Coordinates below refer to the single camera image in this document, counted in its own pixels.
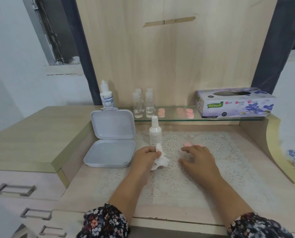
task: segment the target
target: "crumpled tissue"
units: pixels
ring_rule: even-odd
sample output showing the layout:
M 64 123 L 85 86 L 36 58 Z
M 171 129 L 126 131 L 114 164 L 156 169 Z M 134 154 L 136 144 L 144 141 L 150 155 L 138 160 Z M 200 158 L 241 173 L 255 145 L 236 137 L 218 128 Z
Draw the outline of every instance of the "crumpled tissue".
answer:
M 154 160 L 154 165 L 153 165 L 153 167 L 152 167 L 151 170 L 155 170 L 159 166 L 165 166 L 165 167 L 167 167 L 169 165 L 169 159 L 167 157 L 165 157 L 166 156 L 166 153 L 164 151 L 162 151 L 161 144 L 158 143 L 156 145 L 155 149 L 156 149 L 156 151 L 161 151 L 162 154 L 161 154 L 161 156 L 158 159 Z

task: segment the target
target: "metal drawer handle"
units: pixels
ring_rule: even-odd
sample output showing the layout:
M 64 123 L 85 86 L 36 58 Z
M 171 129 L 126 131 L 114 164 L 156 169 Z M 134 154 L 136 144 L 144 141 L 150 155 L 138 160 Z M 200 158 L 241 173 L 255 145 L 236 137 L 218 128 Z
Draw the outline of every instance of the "metal drawer handle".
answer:
M 3 191 L 6 187 L 8 188 L 18 188 L 18 189 L 29 189 L 26 193 L 22 192 L 14 192 L 14 191 Z M 8 185 L 8 184 L 1 184 L 0 185 L 0 195 L 2 193 L 8 193 L 8 194 L 19 194 L 20 196 L 23 197 L 29 197 L 34 191 L 36 190 L 36 186 L 24 186 L 24 185 Z
M 39 235 L 41 235 L 41 236 L 49 235 L 49 236 L 58 236 L 58 237 L 66 237 L 66 235 L 67 235 L 66 232 L 63 235 L 58 235 L 58 234 L 53 234 L 53 233 L 44 233 L 46 228 L 56 229 L 56 230 L 63 230 L 62 228 L 56 228 L 56 227 L 50 227 L 50 226 L 45 226 L 44 225 L 42 230 L 40 231 Z
M 27 215 L 26 214 L 29 210 L 30 211 L 39 211 L 39 212 L 49 213 L 49 216 L 48 217 L 43 217 L 43 216 L 30 216 L 30 215 Z M 25 208 L 25 210 L 21 213 L 20 217 L 22 217 L 22 218 L 31 217 L 31 218 L 40 218 L 42 220 L 50 220 L 51 219 L 51 214 L 52 214 L 52 210 L 37 210 L 37 209 Z

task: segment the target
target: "bottle cap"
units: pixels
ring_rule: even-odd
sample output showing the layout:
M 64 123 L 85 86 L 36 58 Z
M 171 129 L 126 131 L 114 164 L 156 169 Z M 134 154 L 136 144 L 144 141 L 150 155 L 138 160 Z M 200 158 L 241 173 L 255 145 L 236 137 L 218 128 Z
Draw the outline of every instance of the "bottle cap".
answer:
M 153 88 L 147 88 L 147 92 L 152 93 L 153 94 Z
M 101 88 L 101 92 L 109 91 L 108 83 L 104 80 L 101 81 L 100 88 Z
M 159 119 L 157 116 L 152 116 L 152 126 L 157 127 L 159 125 Z
M 140 95 L 142 94 L 142 89 L 141 88 L 136 88 L 135 91 L 138 92 Z
M 134 100 L 138 100 L 138 99 L 140 99 L 140 94 L 139 94 L 138 92 L 134 92 L 134 93 L 133 93 L 133 99 L 134 99 Z
M 153 99 L 153 93 L 146 92 L 146 93 L 145 93 L 145 98 L 146 98 L 146 99 Z

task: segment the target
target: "white lace tablecloth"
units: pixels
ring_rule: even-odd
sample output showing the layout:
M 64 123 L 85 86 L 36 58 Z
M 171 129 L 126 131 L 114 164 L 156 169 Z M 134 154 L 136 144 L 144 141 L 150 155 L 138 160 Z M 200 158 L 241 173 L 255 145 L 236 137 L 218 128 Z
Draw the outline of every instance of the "white lace tablecloth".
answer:
M 149 146 L 149 134 L 138 133 L 135 150 Z M 138 201 L 139 205 L 165 205 L 178 207 L 203 207 L 213 205 L 205 190 L 181 168 L 180 157 L 191 158 L 181 151 L 185 142 L 202 144 L 209 148 L 216 159 L 223 178 L 252 206 L 274 210 L 273 193 L 258 176 L 227 132 L 163 132 L 162 147 L 170 159 L 168 167 L 151 172 L 148 184 Z M 111 168 L 94 185 L 94 196 L 108 200 L 126 176 L 128 168 Z

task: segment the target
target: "gray plastic case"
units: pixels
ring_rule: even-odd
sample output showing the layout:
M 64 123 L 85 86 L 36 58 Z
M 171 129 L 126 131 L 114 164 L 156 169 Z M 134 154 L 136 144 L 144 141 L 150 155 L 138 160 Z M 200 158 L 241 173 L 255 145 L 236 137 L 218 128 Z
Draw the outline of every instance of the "gray plastic case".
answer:
M 84 163 L 90 167 L 124 168 L 134 153 L 135 125 L 133 113 L 126 109 L 102 108 L 90 114 L 96 141 Z

